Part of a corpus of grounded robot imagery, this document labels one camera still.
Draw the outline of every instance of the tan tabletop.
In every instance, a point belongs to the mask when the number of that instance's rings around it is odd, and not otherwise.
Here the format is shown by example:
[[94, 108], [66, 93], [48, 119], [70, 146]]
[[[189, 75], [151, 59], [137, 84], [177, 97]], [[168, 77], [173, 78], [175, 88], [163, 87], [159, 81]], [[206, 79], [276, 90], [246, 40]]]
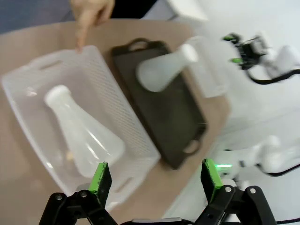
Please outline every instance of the tan tabletop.
[[[74, 48], [75, 29], [75, 23], [67, 22], [1, 35], [0, 74], [25, 65], [36, 57]], [[109, 54], [112, 47], [143, 37], [165, 41], [171, 50], [175, 50], [192, 35], [188, 26], [174, 22], [111, 20], [93, 28], [87, 44], [99, 49], [115, 74]], [[229, 106], [226, 98], [202, 98], [189, 74], [185, 76], [209, 124], [202, 149], [177, 171], [159, 162], [138, 190], [112, 211], [118, 223], [132, 218], [160, 218], [196, 171], [227, 119]], [[0, 223], [38, 224], [50, 194], [60, 189], [29, 145], [2, 87], [0, 104]]]

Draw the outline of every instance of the white plastic basket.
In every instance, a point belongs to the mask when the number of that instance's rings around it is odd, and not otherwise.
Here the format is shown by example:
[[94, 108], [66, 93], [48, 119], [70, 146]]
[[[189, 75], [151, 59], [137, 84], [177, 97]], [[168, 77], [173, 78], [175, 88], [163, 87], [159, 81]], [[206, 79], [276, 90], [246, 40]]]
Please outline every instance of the white plastic basket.
[[2, 85], [34, 151], [64, 193], [87, 189], [67, 149], [58, 122], [43, 101], [53, 86], [67, 86], [77, 104], [119, 136], [124, 156], [110, 166], [112, 187], [106, 209], [124, 202], [144, 181], [160, 156], [136, 114], [94, 46], [82, 54], [62, 50], [33, 60], [6, 74]]

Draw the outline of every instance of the human hand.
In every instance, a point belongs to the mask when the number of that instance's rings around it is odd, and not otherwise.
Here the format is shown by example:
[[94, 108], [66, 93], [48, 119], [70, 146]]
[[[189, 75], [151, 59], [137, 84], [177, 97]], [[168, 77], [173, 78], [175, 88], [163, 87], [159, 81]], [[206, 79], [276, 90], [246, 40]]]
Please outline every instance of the human hand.
[[92, 25], [107, 21], [113, 11], [115, 0], [70, 0], [73, 15], [78, 23], [77, 48], [81, 52]]

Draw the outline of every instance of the floor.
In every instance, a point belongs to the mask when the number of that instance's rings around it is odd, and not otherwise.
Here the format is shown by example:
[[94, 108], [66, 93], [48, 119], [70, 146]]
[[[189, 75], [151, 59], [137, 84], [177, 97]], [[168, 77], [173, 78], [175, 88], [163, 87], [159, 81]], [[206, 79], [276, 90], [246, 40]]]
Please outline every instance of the floor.
[[68, 0], [0, 0], [0, 34], [72, 20]]

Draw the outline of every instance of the white erlenmeyer flask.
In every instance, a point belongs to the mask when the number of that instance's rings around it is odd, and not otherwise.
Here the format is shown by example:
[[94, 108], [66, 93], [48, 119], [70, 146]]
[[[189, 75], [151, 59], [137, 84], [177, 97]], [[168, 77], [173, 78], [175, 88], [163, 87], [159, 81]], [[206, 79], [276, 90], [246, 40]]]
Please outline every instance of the white erlenmeyer flask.
[[174, 53], [141, 62], [136, 70], [139, 83], [147, 90], [160, 92], [191, 63], [199, 59], [196, 50], [183, 44]]
[[112, 165], [124, 153], [124, 142], [77, 105], [66, 86], [52, 88], [45, 102], [55, 113], [82, 176], [93, 177], [100, 162]]

